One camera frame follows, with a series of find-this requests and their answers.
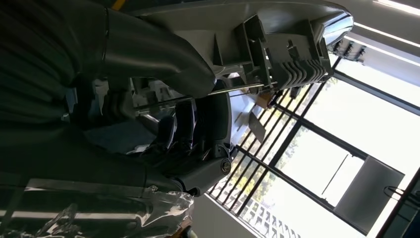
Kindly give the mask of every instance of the fluorescent light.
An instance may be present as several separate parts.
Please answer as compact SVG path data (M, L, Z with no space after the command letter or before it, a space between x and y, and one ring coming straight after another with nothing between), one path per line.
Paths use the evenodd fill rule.
M417 16L420 16L420 9L417 9L415 7L412 6L408 6L408 5L404 5L398 2L394 2L394 1L390 1L390 0L376 0L374 1L376 3L388 6L388 7L392 7L410 14L414 14Z
M350 40L350 41L354 41L354 42L356 42L356 43L358 43L358 44L364 45L364 46L366 46L366 47L368 47L368 48L371 48L372 50L375 50L375 51L381 52L381 53L386 54L386 55L388 55L388 56L394 57L394 58L396 58L396 59L399 59L399 60L402 60L402 61L404 61L404 62L407 62L407 63L410 63L410 64L413 64L413 65L415 65L415 66L420 67L420 63L417 63L417 62L414 62L414 61L412 61L412 60L406 59L406 58L404 58L404 57L398 56L398 55L393 54L393 53L391 53L391 52L384 51L383 49L380 49L380 48L378 48L378 47L375 47L375 46L372 46L372 45L366 44L366 43L364 43L364 42L361 42L361 41L359 41L359 40L353 39L353 38L348 37L348 36L345 36L344 38L346 38L347 40Z
M362 24L357 23L357 22L355 22L355 23L354 23L354 25L355 25L355 26L362 27L362 28L365 28L365 29L367 29L367 30L369 30L369 31L373 31L373 32L375 32L375 33L381 34L381 35L383 35L383 36L390 37L390 38L395 39L395 40L397 40L397 41L401 41L401 42L407 43L407 44L409 44L409 45L412 45L412 46L415 46L415 47L419 47L419 48L420 48L420 44L414 43L414 42L412 42L412 41L408 41L408 40L403 39L403 38L400 38L400 37L398 37L398 36L394 36L394 35L388 34L388 33L386 33L386 32L383 32L383 31L379 31L379 30L373 29L373 28L371 28L371 27L368 27L368 26L362 25Z

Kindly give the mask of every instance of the wall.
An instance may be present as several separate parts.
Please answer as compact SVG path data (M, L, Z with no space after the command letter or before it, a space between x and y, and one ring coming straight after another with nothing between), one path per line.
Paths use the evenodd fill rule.
M195 199L193 231L199 238L254 238L233 215L227 213L207 195Z

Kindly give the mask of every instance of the bolt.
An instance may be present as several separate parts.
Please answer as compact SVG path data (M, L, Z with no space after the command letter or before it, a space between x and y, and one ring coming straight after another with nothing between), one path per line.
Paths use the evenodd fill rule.
M230 162L223 162L222 163L222 172L228 173L228 172L230 172L231 168L232 168L232 165L230 164Z

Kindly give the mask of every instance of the gray panel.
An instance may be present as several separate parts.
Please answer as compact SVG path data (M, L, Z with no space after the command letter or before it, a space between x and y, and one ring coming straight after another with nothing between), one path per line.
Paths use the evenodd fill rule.
M386 186L398 186L404 174L368 156L334 212L366 233L389 201Z

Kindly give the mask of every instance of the plastic wrap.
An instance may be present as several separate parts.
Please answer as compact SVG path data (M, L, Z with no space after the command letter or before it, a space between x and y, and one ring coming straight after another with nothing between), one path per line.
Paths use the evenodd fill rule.
M193 210L193 197L184 192L105 186L26 188L7 221L8 210L0 206L0 221L7 225L0 238L165 238ZM115 195L121 191L131 195Z

